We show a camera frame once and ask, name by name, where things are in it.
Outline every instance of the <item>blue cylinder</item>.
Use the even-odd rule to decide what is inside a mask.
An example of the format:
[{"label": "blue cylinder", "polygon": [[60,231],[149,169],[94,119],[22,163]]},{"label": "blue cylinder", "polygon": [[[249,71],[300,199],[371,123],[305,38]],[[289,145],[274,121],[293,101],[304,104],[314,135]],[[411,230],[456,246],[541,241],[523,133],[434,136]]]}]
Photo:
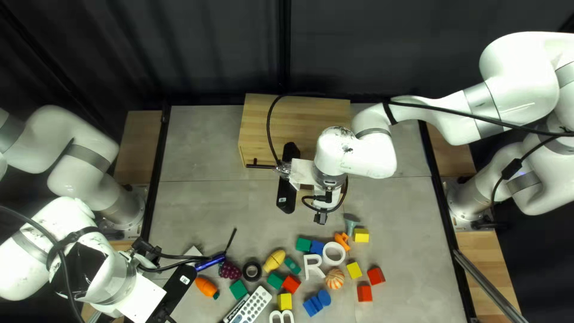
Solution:
[{"label": "blue cylinder", "polygon": [[197,272],[200,272],[206,268],[213,266],[214,264],[222,263],[224,261],[225,261],[225,253],[220,253],[218,255],[213,256],[211,260],[206,260],[202,263],[195,265],[195,270]]}]

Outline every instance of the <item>green block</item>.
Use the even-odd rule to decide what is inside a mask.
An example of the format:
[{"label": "green block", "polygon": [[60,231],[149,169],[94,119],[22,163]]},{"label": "green block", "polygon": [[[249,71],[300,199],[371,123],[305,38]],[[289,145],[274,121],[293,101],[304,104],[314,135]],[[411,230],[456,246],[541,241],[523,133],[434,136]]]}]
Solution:
[{"label": "green block", "polygon": [[291,272],[293,272],[295,275],[297,275],[297,274],[299,274],[299,272],[301,272],[301,267],[297,266],[297,264],[293,261],[293,259],[286,258],[285,264],[287,265],[287,267],[289,267]]},{"label": "green block", "polygon": [[267,282],[269,285],[275,287],[276,290],[281,289],[285,278],[279,276],[278,274],[272,272],[269,277],[267,278]]},{"label": "green block", "polygon": [[309,250],[311,250],[311,240],[298,238],[297,245],[295,245],[295,249],[303,252],[309,252]]},{"label": "green block", "polygon": [[247,294],[247,288],[241,280],[236,281],[231,286],[229,286],[231,293],[235,297],[235,299],[241,299],[245,294]]}]

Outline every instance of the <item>black tape roll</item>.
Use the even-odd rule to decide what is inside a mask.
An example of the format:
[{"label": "black tape roll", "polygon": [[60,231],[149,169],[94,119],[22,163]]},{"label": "black tape roll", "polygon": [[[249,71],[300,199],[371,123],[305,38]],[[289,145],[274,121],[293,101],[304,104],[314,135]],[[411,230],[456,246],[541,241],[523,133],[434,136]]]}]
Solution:
[{"label": "black tape roll", "polygon": [[243,277],[248,282],[256,282],[261,278],[261,265],[258,262],[248,262],[243,266]]}]

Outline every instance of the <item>wooden box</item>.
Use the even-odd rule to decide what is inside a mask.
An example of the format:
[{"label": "wooden box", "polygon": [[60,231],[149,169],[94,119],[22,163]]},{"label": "wooden box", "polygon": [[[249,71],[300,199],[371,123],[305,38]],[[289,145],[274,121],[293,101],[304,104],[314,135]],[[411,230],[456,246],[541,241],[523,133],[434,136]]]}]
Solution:
[{"label": "wooden box", "polygon": [[[267,141],[267,113],[276,95],[246,94],[239,131],[239,153],[243,166],[253,164],[275,165]],[[292,141],[301,151],[302,159],[313,159],[317,138],[330,126],[351,126],[349,100],[283,97],[273,108],[271,138],[279,159],[283,145]]]}]

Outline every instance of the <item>red cube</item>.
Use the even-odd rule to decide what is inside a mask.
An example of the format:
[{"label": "red cube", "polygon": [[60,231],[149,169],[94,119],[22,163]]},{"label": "red cube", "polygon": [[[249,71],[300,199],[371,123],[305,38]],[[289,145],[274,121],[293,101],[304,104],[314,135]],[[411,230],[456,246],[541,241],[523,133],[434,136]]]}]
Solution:
[{"label": "red cube", "polygon": [[359,302],[372,302],[373,294],[371,293],[371,286],[357,286],[357,296],[359,297]]},{"label": "red cube", "polygon": [[379,267],[367,271],[367,275],[369,276],[371,285],[376,285],[385,282],[385,276],[383,276],[383,271]]},{"label": "red cube", "polygon": [[300,284],[301,284],[301,281],[298,280],[297,277],[295,277],[293,275],[289,275],[283,281],[282,286],[283,286],[283,288],[285,288],[285,290],[287,290],[291,294],[295,294],[295,291],[297,290],[297,288],[299,288]]}]

